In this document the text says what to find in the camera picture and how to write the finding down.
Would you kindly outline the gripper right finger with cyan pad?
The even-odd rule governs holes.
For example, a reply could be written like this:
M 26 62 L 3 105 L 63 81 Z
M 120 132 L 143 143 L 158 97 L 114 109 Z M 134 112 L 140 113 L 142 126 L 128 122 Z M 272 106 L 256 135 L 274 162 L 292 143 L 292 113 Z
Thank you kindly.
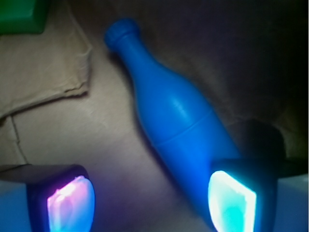
M 218 232 L 307 232 L 309 161 L 222 159 L 212 164 L 208 187 Z

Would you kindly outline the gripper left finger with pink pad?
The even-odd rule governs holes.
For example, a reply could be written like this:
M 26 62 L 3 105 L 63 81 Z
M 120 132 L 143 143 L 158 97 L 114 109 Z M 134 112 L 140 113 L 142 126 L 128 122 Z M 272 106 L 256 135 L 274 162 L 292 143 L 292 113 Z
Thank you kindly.
M 81 165 L 0 167 L 2 232 L 89 232 L 95 201 Z

